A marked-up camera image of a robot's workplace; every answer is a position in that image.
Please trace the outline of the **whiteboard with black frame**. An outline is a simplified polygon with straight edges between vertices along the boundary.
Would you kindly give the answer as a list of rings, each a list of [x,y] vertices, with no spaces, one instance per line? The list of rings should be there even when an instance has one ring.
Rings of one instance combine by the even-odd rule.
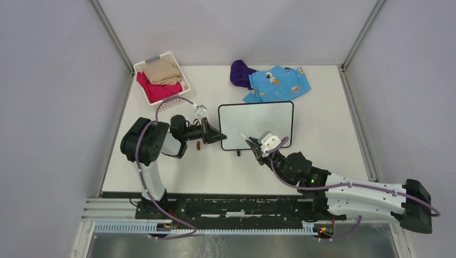
[[[294,104],[291,101],[223,104],[218,107],[218,118],[220,131],[227,136],[221,141],[225,151],[249,149],[239,133],[259,138],[270,131],[280,139],[288,138],[284,148],[293,142]]]

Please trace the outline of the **marker pen white barrel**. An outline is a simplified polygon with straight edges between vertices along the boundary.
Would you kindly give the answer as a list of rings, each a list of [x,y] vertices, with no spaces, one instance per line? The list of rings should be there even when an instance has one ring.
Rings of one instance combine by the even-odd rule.
[[[239,134],[240,134],[245,140],[251,141],[250,137],[248,137],[248,136],[246,136],[246,135],[244,135],[244,134],[242,134],[242,133],[239,133]]]

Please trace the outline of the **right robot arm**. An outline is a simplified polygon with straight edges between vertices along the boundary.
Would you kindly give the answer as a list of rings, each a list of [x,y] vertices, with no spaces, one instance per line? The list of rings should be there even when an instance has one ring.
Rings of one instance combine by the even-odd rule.
[[[432,220],[441,215],[420,181],[382,184],[355,180],[313,166],[301,152],[284,156],[280,148],[288,138],[270,132],[259,138],[243,137],[259,165],[266,165],[284,185],[311,199],[311,214],[362,217],[397,222],[403,229],[432,233]]]

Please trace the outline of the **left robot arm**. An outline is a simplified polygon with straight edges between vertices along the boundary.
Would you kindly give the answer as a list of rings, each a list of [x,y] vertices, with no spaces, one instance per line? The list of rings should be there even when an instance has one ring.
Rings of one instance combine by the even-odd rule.
[[[187,142],[200,140],[205,145],[226,140],[227,136],[213,127],[206,117],[191,124],[183,115],[175,115],[170,123],[140,117],[121,140],[120,151],[136,166],[142,194],[138,203],[138,217],[164,218],[169,212],[167,190],[158,168],[159,156],[180,159],[187,150]]]

